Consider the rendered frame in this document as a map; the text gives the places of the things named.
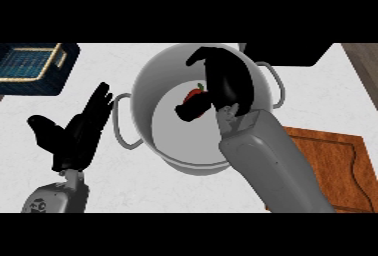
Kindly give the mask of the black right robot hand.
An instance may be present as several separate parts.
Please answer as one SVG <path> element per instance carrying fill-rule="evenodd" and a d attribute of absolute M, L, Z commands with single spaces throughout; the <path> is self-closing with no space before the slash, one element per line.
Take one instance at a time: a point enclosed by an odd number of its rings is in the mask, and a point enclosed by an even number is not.
<path fill-rule="evenodd" d="M 192 122 L 212 107 L 220 110 L 234 105 L 238 105 L 235 116 L 246 115 L 254 103 L 254 82 L 247 64 L 229 50 L 218 47 L 201 47 L 187 65 L 192 66 L 200 60 L 204 61 L 207 90 L 176 106 L 179 118 Z"/>

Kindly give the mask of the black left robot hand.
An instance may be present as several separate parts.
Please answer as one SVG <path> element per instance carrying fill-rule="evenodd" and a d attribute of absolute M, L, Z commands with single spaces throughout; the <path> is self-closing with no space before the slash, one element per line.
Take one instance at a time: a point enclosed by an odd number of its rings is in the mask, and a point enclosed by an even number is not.
<path fill-rule="evenodd" d="M 68 169 L 83 171 L 89 167 L 113 107 L 110 85 L 102 82 L 83 112 L 73 117 L 65 128 L 42 115 L 33 115 L 27 119 L 37 145 L 54 155 L 55 172 Z"/>

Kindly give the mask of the red bell pepper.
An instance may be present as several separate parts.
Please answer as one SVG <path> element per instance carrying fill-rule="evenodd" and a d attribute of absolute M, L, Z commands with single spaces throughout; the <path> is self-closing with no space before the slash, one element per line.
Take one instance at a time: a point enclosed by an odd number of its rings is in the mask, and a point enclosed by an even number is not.
<path fill-rule="evenodd" d="M 198 83 L 197 88 L 191 90 L 191 92 L 188 93 L 184 103 L 188 102 L 188 100 L 198 94 L 204 93 L 204 85 L 203 83 Z"/>

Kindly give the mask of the grey metal pot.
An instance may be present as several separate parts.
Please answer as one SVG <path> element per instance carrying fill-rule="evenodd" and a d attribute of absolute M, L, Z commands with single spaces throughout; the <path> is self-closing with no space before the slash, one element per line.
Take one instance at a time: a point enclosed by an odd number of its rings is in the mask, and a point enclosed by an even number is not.
<path fill-rule="evenodd" d="M 229 168 L 219 150 L 220 135 L 215 132 L 209 93 L 185 96 L 185 102 L 167 111 L 176 122 L 164 124 L 167 131 L 163 133 L 157 133 L 154 128 L 166 120 L 157 115 L 164 96 L 185 84 L 207 82 L 204 65 L 187 64 L 204 46 L 203 43 L 181 43 L 164 49 L 144 66 L 132 91 L 117 96 L 130 100 L 132 118 L 141 135 L 135 143 L 122 142 L 120 145 L 129 150 L 148 146 L 178 171 L 194 176 L 213 175 Z"/>

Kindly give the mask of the brown wooden cutting board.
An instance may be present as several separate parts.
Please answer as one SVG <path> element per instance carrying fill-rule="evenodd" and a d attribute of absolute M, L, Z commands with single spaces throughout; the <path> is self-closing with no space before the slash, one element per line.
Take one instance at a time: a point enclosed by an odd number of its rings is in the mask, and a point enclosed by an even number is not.
<path fill-rule="evenodd" d="M 339 213 L 378 213 L 378 179 L 361 136 L 287 127 Z"/>

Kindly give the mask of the black appliance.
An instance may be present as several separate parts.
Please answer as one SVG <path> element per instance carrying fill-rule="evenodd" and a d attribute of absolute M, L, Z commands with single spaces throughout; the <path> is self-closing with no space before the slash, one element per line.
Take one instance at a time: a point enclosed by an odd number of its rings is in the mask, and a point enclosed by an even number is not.
<path fill-rule="evenodd" d="M 272 66 L 312 67 L 331 48 L 331 43 L 240 43 L 241 52 L 254 62 Z"/>

